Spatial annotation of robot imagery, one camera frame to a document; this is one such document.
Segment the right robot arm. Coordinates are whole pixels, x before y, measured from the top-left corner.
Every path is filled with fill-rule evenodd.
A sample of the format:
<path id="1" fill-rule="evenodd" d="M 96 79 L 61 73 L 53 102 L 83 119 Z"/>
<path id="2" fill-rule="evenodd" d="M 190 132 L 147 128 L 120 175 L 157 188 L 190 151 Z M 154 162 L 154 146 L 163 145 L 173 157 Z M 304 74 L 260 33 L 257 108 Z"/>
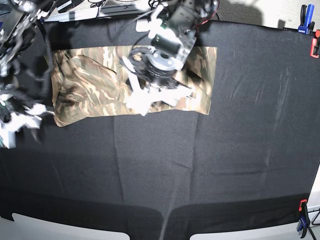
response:
<path id="1" fill-rule="evenodd" d="M 56 0 L 9 0 L 8 20 L 0 26 L 0 146 L 16 147 L 16 134 L 23 128 L 31 130 L 35 140 L 43 118 L 54 115 L 54 110 L 43 103 L 49 91 L 54 59 L 51 43 L 44 27 L 57 4 Z M 47 69 L 36 75 L 21 61 L 21 53 L 35 40 L 39 30 L 45 46 Z M 25 73 L 39 84 L 35 96 L 20 85 L 18 75 Z"/>

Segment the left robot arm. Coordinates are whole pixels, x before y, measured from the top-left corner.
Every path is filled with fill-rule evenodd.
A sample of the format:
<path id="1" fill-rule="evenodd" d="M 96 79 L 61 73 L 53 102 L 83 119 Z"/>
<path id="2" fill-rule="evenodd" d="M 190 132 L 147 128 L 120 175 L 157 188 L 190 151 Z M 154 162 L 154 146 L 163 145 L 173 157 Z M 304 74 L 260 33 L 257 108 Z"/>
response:
<path id="1" fill-rule="evenodd" d="M 133 47 L 128 56 L 119 57 L 132 89 L 127 107 L 142 116 L 155 103 L 176 107 L 180 100 L 193 97 L 193 89 L 175 75 L 195 46 L 197 28 L 217 13 L 219 1 L 184 0 L 168 19 L 160 18 L 167 7 L 160 1 L 150 11 L 150 45 Z"/>

